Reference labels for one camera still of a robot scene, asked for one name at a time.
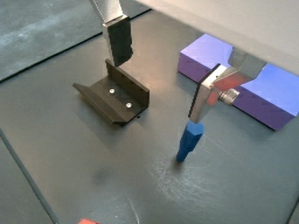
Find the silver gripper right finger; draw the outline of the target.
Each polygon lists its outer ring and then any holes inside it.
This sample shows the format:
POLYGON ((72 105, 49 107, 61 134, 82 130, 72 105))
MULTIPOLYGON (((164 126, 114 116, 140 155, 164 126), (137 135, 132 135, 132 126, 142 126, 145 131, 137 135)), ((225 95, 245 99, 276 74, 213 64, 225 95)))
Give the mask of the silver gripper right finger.
POLYGON ((189 109, 189 120, 199 123, 217 101, 231 105, 239 96, 235 87, 252 81, 265 62, 243 50, 233 48, 228 57, 229 67, 217 64, 201 78, 189 109))

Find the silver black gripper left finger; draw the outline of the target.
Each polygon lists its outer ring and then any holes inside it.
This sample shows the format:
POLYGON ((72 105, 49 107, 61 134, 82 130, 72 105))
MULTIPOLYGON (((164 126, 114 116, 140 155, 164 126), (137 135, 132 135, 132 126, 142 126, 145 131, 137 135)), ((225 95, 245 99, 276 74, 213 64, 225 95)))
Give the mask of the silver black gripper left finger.
POLYGON ((102 20, 102 34, 114 67, 132 57, 132 36, 129 16, 124 14, 118 0, 89 0, 98 18, 102 20))

